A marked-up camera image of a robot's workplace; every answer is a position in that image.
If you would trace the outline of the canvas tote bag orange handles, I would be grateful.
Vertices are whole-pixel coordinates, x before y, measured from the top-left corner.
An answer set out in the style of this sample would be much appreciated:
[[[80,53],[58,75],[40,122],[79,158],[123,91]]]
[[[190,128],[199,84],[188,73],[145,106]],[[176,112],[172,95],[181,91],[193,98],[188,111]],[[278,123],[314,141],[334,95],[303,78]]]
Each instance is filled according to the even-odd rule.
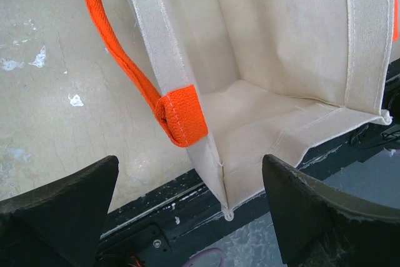
[[[305,154],[364,124],[387,125],[398,0],[128,0],[156,84],[120,45],[102,0],[85,0],[110,54],[221,204],[263,190],[271,154]]]

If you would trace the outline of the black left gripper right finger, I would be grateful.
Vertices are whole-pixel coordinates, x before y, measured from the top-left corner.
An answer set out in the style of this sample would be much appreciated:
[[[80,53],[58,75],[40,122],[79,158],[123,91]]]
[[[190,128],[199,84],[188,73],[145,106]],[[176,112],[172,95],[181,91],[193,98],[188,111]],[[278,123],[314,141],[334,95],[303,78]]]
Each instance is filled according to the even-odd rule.
[[[262,178],[287,266],[399,266],[399,210],[342,192],[273,155]]]

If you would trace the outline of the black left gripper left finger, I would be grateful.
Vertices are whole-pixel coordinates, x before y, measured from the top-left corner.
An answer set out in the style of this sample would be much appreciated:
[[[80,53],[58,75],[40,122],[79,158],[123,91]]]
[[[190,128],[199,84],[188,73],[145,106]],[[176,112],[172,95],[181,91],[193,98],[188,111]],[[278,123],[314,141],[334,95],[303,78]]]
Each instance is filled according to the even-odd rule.
[[[1,201],[1,266],[92,266],[118,165],[106,156]]]

